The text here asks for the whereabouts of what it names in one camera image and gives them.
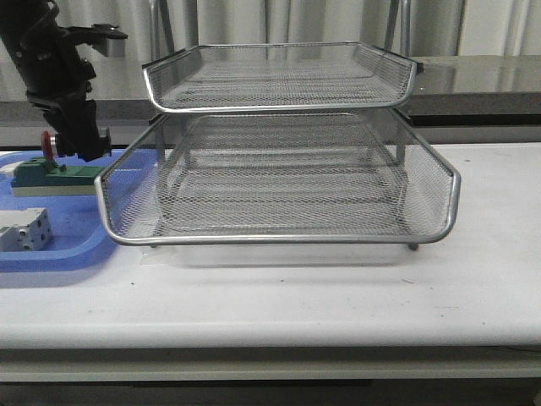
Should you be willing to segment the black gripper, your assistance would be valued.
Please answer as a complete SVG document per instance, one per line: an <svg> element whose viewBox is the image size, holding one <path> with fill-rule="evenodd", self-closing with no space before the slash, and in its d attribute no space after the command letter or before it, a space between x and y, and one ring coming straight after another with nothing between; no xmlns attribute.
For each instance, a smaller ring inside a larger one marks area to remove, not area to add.
<svg viewBox="0 0 541 406"><path fill-rule="evenodd" d="M16 26L16 69L28 100L43 110L47 122L63 123L63 155L85 162L110 156L112 149L110 135L98 129L96 102L87 98L96 72L76 49L97 39L92 27Z"/></svg>

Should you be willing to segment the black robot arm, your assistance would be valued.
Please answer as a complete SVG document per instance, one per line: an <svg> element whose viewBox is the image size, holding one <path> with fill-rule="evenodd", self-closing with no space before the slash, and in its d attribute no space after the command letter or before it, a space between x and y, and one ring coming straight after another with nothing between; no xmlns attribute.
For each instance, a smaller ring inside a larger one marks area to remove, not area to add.
<svg viewBox="0 0 541 406"><path fill-rule="evenodd" d="M54 1L2 1L1 39L26 85L26 97L42 110L57 133L59 156L90 162L111 150L108 136L100 135L96 102L89 100L96 72L77 46L125 39L110 25L61 27Z"/></svg>

